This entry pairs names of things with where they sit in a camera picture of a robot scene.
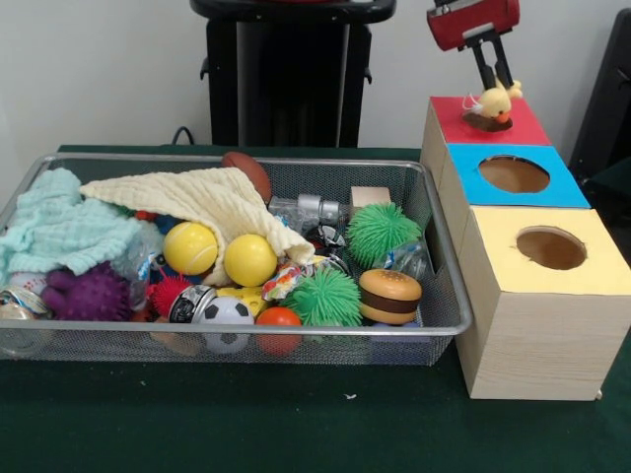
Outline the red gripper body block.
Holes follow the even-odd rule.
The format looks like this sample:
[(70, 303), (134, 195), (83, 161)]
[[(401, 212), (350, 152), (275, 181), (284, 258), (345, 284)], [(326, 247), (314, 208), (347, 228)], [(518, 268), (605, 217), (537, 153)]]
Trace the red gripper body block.
[(449, 1), (427, 11), (433, 38), (443, 51), (463, 49), (466, 42), (480, 34), (505, 34), (521, 16), (517, 0)]

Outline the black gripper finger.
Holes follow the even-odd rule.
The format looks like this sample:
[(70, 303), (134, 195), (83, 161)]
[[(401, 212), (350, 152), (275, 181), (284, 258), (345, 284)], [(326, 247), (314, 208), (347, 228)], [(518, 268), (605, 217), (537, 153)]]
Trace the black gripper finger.
[(473, 51), (484, 90), (494, 89), (496, 87), (496, 76), (493, 68), (486, 63), (481, 44), (474, 44), (470, 48)]
[(492, 44), (497, 59), (495, 65), (496, 76), (502, 83), (503, 87), (506, 90), (509, 90), (514, 85), (514, 80), (510, 71), (501, 37), (497, 35), (492, 40)]

